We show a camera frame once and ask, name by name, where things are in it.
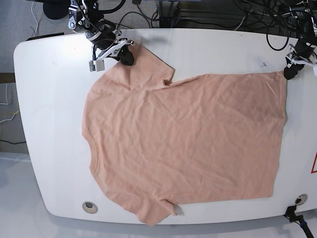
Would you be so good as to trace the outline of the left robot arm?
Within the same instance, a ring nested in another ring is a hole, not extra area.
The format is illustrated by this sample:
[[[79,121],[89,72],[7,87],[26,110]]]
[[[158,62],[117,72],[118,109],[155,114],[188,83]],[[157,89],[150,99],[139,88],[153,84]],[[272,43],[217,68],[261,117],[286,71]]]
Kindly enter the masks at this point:
[[[289,44],[290,52],[286,55],[287,66],[284,77],[293,79],[304,66],[317,68],[317,2],[314,0],[285,0],[284,4],[294,22],[297,23],[297,40]]]

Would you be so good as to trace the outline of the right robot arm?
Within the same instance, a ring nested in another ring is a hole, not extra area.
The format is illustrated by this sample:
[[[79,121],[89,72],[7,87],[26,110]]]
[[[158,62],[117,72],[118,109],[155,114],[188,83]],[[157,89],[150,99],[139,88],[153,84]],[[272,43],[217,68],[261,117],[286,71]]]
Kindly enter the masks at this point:
[[[123,65],[132,66],[134,57],[129,50],[134,46],[134,41],[121,38],[122,32],[116,25],[104,19],[105,14],[110,14],[122,8],[122,0],[113,9],[99,10],[96,0],[72,0],[68,8],[68,28],[75,33],[84,33],[86,39],[92,43],[92,60],[89,61],[90,71],[105,69],[104,59],[112,58]]]

